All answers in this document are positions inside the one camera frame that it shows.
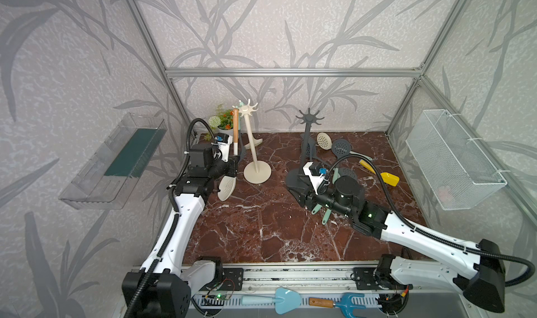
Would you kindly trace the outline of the yellow plastic scoop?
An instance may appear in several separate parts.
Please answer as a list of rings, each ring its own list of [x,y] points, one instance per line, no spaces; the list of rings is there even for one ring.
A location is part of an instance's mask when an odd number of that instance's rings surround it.
[[[359,163],[366,168],[368,171],[375,173],[376,171],[368,164],[365,160],[361,159]],[[400,181],[400,178],[396,175],[393,175],[391,173],[382,172],[380,174],[383,178],[383,182],[387,185],[390,185],[392,187],[396,187]]]

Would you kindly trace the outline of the cream utensil under grey skimmer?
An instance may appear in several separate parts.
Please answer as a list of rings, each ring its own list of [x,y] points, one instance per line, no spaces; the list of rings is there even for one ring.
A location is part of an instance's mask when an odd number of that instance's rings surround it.
[[[331,210],[330,209],[327,209],[325,210],[324,212],[324,216],[323,216],[323,219],[322,219],[322,224],[323,225],[326,225],[330,219],[330,216],[331,216]]]

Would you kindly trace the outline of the white pot with flowers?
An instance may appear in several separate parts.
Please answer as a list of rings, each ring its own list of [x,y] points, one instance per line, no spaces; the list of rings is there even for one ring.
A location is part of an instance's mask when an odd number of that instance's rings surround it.
[[[234,135],[234,110],[233,108],[224,107],[223,104],[217,106],[215,115],[208,118],[207,123],[210,126],[213,134],[218,133],[229,135],[233,138]]]

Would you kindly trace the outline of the dark grey utensil rack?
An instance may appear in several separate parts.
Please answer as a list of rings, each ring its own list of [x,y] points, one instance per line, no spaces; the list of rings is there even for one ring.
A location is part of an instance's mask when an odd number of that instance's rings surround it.
[[[312,114],[310,108],[308,108],[306,113],[301,110],[299,110],[299,113],[300,115],[297,115],[296,118],[299,120],[300,124],[305,125],[299,168],[289,171],[285,179],[285,184],[288,190],[298,194],[302,193],[305,189],[308,189],[310,185],[310,178],[303,172],[303,167],[306,164],[306,150],[310,139],[310,129],[313,124],[320,125],[319,121],[323,119],[323,117],[318,117],[320,113],[319,110]]]

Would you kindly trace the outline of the cream utensil rack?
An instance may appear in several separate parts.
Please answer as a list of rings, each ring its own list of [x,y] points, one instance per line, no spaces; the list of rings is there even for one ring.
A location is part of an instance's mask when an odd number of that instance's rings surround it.
[[[245,117],[248,115],[248,112],[239,112],[239,114],[240,116]],[[250,136],[248,136],[248,140],[249,137],[253,136],[252,128],[249,134]],[[271,177],[272,170],[267,162],[258,160],[256,147],[252,147],[250,151],[253,160],[244,168],[243,175],[248,182],[259,185],[266,182]]]

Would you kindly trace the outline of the clear plastic wall tray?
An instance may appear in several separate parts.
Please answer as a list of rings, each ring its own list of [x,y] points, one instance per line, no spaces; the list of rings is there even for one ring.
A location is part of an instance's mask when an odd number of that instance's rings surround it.
[[[163,118],[127,113],[59,199],[76,210],[122,209],[166,132]]]

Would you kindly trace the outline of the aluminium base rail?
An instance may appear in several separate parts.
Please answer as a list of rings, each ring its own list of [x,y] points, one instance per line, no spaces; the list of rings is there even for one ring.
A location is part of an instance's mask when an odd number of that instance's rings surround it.
[[[241,294],[272,294],[283,287],[302,294],[336,294],[356,291],[355,268],[375,268],[372,262],[225,263],[224,268],[244,270]]]

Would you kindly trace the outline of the cream skimmer wooden handle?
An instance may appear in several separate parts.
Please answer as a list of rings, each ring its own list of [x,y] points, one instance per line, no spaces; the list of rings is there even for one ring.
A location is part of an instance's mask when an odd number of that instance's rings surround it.
[[[220,181],[218,198],[226,201],[234,192],[237,181],[237,170],[239,160],[239,109],[235,108],[233,114],[233,150],[232,156],[228,156],[227,172]]]

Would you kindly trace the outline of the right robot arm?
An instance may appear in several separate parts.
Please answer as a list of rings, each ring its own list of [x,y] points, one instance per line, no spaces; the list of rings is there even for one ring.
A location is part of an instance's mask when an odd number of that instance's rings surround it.
[[[380,186],[388,208],[366,200],[364,186],[354,178],[343,176],[330,183],[333,170],[319,162],[308,162],[287,174],[286,188],[303,208],[326,208],[347,218],[360,234],[431,258],[425,266],[411,268],[407,259],[384,256],[374,275],[383,287],[446,287],[481,309],[502,313],[506,288],[528,281],[536,272],[534,263],[503,255],[492,241],[463,241],[408,220],[397,210],[384,182]]]

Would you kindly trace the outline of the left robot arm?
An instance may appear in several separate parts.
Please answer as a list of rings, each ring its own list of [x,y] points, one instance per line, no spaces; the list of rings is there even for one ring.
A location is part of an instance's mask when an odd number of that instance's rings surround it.
[[[235,178],[241,159],[239,123],[233,134],[212,134],[212,143],[191,145],[186,140],[183,168],[167,187],[171,212],[140,270],[126,274],[122,291],[126,317],[185,317],[193,296],[207,284],[219,282],[222,264],[203,258],[184,268],[188,242],[215,181]]]

